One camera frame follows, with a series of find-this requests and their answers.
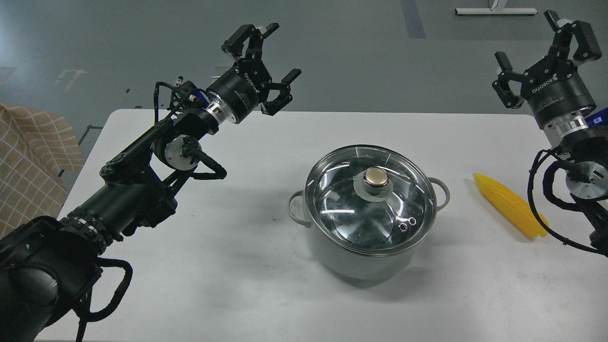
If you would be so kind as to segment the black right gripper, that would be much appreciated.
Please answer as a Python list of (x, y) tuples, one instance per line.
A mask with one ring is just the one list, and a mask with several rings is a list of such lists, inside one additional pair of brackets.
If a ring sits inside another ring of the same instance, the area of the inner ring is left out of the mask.
[[(576, 62), (595, 61), (602, 57), (599, 43), (588, 22), (561, 19), (551, 9), (546, 10), (544, 16), (554, 32), (546, 55), (550, 62), (554, 61), (553, 65), (550, 66), (543, 58), (526, 69), (523, 75), (513, 71), (506, 53), (497, 51), (494, 56), (500, 71), (497, 80), (492, 83), (506, 108), (520, 108), (525, 99), (542, 130), (563, 115), (579, 113), (587, 117), (596, 109), (595, 101), (578, 74)], [(568, 60), (572, 39), (576, 40), (576, 50)], [(522, 84), (521, 95), (515, 95), (512, 91), (511, 81)]]

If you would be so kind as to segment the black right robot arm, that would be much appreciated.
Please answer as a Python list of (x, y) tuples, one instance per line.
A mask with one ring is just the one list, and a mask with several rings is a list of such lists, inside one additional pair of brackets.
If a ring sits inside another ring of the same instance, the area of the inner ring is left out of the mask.
[(564, 210), (581, 212), (593, 226), (590, 246), (561, 236), (546, 224), (549, 234), (563, 245), (606, 256), (608, 253), (607, 210), (607, 132), (591, 128), (587, 117), (596, 104), (578, 67), (602, 57), (601, 48), (588, 22), (560, 19), (548, 9), (544, 13), (554, 32), (548, 53), (523, 73), (514, 72), (504, 52), (495, 52), (500, 72), (492, 84), (506, 108), (527, 103), (541, 130), (554, 129), (560, 143), (541, 150), (530, 169), (527, 197), (532, 214), (539, 218), (533, 201), (534, 177), (544, 160), (555, 161), (546, 168), (542, 190), (545, 198)]

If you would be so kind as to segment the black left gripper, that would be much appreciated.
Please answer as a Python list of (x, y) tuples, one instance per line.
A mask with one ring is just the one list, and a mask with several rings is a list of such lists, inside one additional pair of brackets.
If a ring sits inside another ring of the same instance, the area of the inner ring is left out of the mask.
[[(241, 123), (259, 104), (265, 115), (275, 115), (289, 104), (291, 83), (302, 73), (292, 69), (279, 83), (272, 78), (261, 60), (263, 43), (280, 28), (277, 22), (257, 28), (252, 24), (239, 27), (221, 46), (222, 52), (231, 56), (233, 66), (206, 91), (219, 97), (232, 111), (231, 123)], [(267, 100), (269, 91), (278, 91), (274, 100)]]

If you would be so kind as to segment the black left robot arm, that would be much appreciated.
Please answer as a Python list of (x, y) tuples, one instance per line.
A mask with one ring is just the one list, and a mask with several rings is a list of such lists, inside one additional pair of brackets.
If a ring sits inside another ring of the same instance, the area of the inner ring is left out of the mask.
[(107, 247), (173, 216), (187, 180), (226, 178), (202, 137), (225, 121), (240, 124), (256, 107), (275, 115), (292, 101), (300, 69), (274, 82), (262, 60), (264, 41), (278, 28), (240, 26), (221, 47), (234, 64), (209, 87), (182, 76), (157, 82), (154, 125), (100, 169), (104, 186), (66, 217), (36, 217), (1, 240), (3, 342), (32, 342), (69, 311), (78, 316), (80, 342), (88, 323), (119, 307), (134, 271), (104, 258)]

